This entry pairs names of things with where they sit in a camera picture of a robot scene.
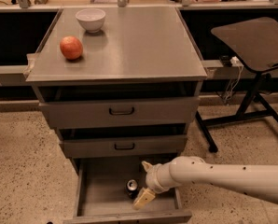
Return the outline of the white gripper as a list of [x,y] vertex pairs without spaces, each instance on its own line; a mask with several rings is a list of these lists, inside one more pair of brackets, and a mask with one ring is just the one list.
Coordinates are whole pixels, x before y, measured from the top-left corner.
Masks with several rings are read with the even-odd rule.
[[156,197],[155,193],[160,194],[176,187],[176,182],[170,172],[169,162],[152,165],[147,161],[142,161],[141,164],[146,171],[147,188],[140,189],[132,204],[134,210],[140,210],[153,201]]

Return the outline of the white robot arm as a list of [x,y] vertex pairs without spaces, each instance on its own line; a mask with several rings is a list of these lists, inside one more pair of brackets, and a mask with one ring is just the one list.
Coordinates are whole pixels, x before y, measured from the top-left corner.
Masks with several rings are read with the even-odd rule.
[[208,184],[278,204],[278,165],[211,164],[200,157],[180,156],[164,164],[143,161],[146,187],[133,202],[135,210],[157,194],[188,184]]

